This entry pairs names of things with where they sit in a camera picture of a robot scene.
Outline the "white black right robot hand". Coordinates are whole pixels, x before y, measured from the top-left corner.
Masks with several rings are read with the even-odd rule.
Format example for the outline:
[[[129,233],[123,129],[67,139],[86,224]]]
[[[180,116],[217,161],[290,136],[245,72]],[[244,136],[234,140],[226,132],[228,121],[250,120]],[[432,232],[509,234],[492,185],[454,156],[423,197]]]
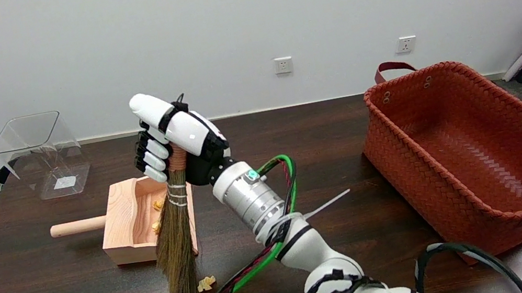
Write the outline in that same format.
[[[193,186],[214,184],[222,159],[231,156],[229,142],[218,128],[188,109],[180,95],[173,103],[148,94],[135,94],[130,110],[139,118],[137,170],[159,183],[171,178],[170,161],[177,148],[186,152],[186,181]]]

